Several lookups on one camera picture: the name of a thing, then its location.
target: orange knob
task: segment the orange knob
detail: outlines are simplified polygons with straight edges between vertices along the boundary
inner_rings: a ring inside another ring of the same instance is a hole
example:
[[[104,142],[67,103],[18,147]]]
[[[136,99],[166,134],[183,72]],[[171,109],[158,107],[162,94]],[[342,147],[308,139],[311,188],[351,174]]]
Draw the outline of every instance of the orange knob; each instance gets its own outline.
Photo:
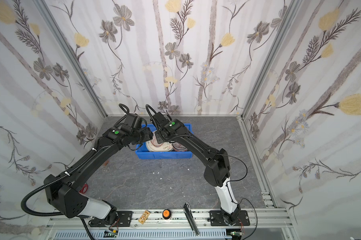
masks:
[[[170,219],[171,218],[171,211],[169,209],[164,210],[162,216],[166,220]]]

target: red object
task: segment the red object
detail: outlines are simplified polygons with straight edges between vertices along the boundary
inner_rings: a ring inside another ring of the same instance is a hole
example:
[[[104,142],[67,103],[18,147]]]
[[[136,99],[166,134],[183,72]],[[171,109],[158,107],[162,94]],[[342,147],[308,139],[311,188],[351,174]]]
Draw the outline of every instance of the red object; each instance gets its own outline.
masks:
[[[85,194],[87,192],[87,189],[88,189],[88,185],[86,183],[86,184],[83,185],[82,189],[79,192],[82,193],[82,194]]]

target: vent grille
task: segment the vent grille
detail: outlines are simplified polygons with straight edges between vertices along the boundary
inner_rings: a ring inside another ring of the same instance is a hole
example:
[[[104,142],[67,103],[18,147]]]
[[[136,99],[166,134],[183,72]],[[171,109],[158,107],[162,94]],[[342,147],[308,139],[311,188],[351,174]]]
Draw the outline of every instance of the vent grille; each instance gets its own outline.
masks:
[[[225,239],[226,229],[200,229],[199,236],[191,229],[131,229],[120,230],[115,237],[104,237],[104,230],[90,230],[91,235],[97,240],[106,239]],[[89,239],[85,230],[58,230],[53,240],[84,240]]]

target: orange button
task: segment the orange button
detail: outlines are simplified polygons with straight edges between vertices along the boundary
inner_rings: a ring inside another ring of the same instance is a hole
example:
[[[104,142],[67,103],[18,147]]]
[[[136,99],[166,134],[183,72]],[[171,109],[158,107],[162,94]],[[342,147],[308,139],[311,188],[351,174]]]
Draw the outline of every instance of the orange button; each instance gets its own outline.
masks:
[[[168,210],[164,210],[163,216],[164,216],[164,217],[169,217],[169,216],[170,216],[170,212],[169,212]]]

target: wooden block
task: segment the wooden block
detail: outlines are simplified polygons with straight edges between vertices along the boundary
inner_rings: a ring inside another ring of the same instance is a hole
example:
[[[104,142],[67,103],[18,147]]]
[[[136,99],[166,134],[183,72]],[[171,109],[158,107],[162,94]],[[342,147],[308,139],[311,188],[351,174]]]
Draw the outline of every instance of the wooden block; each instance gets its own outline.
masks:
[[[147,211],[147,210],[145,210],[144,213],[142,214],[142,216],[139,218],[138,221],[139,221],[141,224],[143,224],[143,223],[147,220],[147,218],[149,218],[149,215],[150,215],[150,212]]]

